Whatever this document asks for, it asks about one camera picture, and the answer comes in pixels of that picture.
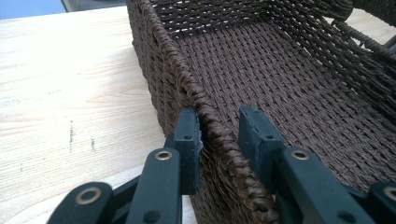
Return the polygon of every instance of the wicker basket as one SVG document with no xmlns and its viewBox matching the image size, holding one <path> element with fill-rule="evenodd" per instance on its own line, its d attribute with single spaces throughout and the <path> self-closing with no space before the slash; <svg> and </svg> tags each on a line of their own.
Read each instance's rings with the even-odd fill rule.
<svg viewBox="0 0 396 224">
<path fill-rule="evenodd" d="M 185 106 L 202 122 L 199 223 L 279 221 L 237 146 L 240 105 L 259 108 L 289 146 L 316 152 L 351 187 L 396 180 L 396 54 L 344 23 L 361 7 L 394 26 L 395 1 L 379 2 L 127 0 L 163 131 Z"/>
</svg>

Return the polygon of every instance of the woven texture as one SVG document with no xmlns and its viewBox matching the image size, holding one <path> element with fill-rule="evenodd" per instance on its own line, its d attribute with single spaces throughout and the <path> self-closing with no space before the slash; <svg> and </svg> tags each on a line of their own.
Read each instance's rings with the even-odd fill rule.
<svg viewBox="0 0 396 224">
<path fill-rule="evenodd" d="M 164 133 L 183 107 L 201 120 L 199 223 L 279 221 L 237 146 L 240 105 L 259 108 L 287 145 L 314 151 L 353 188 L 396 180 L 396 55 L 344 23 L 355 3 L 127 3 Z"/>
</svg>

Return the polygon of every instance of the wooden table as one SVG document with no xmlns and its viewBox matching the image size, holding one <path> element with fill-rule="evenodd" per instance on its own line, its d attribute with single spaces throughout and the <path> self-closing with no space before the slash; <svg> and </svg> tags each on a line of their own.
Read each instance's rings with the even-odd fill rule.
<svg viewBox="0 0 396 224">
<path fill-rule="evenodd" d="M 381 43 L 396 34 L 350 22 Z M 0 21 L 0 223 L 44 223 L 69 190 L 116 188 L 163 145 L 131 41 L 126 7 Z"/>
</svg>

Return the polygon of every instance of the metal grommet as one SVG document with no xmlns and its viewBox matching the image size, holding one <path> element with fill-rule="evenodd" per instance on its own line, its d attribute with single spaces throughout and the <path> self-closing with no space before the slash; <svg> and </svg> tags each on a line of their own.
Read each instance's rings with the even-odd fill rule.
<svg viewBox="0 0 396 224">
<path fill-rule="evenodd" d="M 300 161 L 306 161 L 309 159 L 309 155 L 301 150 L 294 150 L 291 152 L 291 156 Z"/>
<path fill-rule="evenodd" d="M 166 161 L 172 157 L 172 152 L 170 151 L 161 151 L 155 154 L 155 158 L 159 161 Z"/>
<path fill-rule="evenodd" d="M 393 201 L 396 201 L 396 188 L 395 187 L 386 187 L 384 188 L 384 193 Z"/>
<path fill-rule="evenodd" d="M 89 193 L 89 192 L 92 192 L 93 195 L 88 199 L 83 198 L 83 195 L 86 193 Z M 102 194 L 102 191 L 97 187 L 90 187 L 90 188 L 84 189 L 82 192 L 80 192 L 77 195 L 76 203 L 81 204 L 81 205 L 93 203 L 100 198 L 101 194 Z"/>
</svg>

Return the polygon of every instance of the table surface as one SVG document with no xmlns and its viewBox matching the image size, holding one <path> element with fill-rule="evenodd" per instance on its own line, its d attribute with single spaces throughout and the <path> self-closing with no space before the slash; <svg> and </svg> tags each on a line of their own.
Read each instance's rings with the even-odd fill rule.
<svg viewBox="0 0 396 224">
<path fill-rule="evenodd" d="M 348 22 L 396 35 L 361 11 Z M 116 188 L 163 145 L 132 39 L 126 7 L 0 21 L 0 223 L 44 223 L 71 189 Z"/>
</svg>

